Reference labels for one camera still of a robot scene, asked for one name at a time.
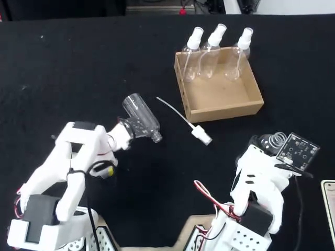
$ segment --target wooden base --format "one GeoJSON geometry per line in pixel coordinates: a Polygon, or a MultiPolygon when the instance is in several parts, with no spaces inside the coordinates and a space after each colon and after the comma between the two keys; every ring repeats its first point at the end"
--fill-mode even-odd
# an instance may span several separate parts
{"type": "MultiPolygon", "coordinates": [[[[115,241],[113,234],[110,232],[110,235],[117,247],[117,251],[182,251],[186,245],[186,242],[194,228],[195,225],[203,225],[206,229],[210,227],[211,221],[214,218],[214,215],[192,215],[190,216],[176,243],[173,247],[120,247],[115,241]]],[[[98,226],[107,226],[105,220],[102,217],[99,217],[98,226]]]]}

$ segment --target circuit board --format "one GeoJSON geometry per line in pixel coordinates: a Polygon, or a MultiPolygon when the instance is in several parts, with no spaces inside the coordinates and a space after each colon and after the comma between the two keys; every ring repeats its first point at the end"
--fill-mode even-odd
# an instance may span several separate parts
{"type": "Polygon", "coordinates": [[[319,150],[317,145],[291,133],[276,158],[304,171],[319,150]]]}

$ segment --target spray pump cap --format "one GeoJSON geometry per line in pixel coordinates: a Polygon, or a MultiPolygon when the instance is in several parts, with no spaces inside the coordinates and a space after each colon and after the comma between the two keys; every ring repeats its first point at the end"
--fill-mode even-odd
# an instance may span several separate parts
{"type": "Polygon", "coordinates": [[[247,48],[249,48],[252,34],[253,34],[253,30],[251,28],[245,28],[242,36],[237,42],[237,46],[243,50],[246,50],[247,48]]]}
{"type": "Polygon", "coordinates": [[[204,30],[201,27],[195,27],[192,35],[188,39],[187,46],[192,50],[198,49],[203,33],[204,33],[204,30]]]}
{"type": "Polygon", "coordinates": [[[227,27],[223,24],[218,24],[215,31],[209,36],[207,42],[210,46],[219,46],[222,36],[225,34],[227,27]]]}

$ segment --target bottle cap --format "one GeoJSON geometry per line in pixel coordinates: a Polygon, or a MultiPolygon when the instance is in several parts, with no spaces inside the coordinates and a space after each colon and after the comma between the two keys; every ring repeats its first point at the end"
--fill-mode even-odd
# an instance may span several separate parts
{"type": "Polygon", "coordinates": [[[252,34],[253,34],[253,30],[251,28],[245,28],[242,36],[237,42],[237,46],[243,50],[246,50],[247,48],[249,48],[249,45],[251,43],[252,34]]]}
{"type": "Polygon", "coordinates": [[[192,50],[198,49],[203,33],[204,30],[201,27],[195,27],[192,35],[188,39],[187,46],[192,50]]]}
{"type": "Polygon", "coordinates": [[[191,134],[197,139],[200,139],[205,145],[208,145],[212,141],[212,138],[208,136],[205,130],[199,125],[192,130],[191,134]]]}
{"type": "Polygon", "coordinates": [[[219,46],[222,36],[225,34],[226,30],[227,27],[225,25],[218,24],[215,31],[209,36],[207,42],[213,47],[219,46]]]}

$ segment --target clear plastic bottle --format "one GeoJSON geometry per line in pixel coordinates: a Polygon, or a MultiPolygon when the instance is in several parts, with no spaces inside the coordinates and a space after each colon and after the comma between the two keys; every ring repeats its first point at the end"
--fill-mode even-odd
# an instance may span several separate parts
{"type": "Polygon", "coordinates": [[[197,75],[201,55],[199,45],[203,33],[204,30],[201,27],[195,27],[187,45],[182,50],[181,70],[183,80],[186,82],[194,80],[197,75]]]}
{"type": "Polygon", "coordinates": [[[220,42],[226,30],[225,25],[218,24],[215,31],[202,46],[202,54],[198,63],[198,75],[201,75],[201,77],[211,78],[213,76],[220,55],[220,42]]]}
{"type": "Polygon", "coordinates": [[[229,80],[237,80],[241,76],[250,56],[249,46],[252,34],[253,30],[251,28],[245,28],[237,44],[231,48],[227,63],[224,66],[224,74],[229,80]]]}

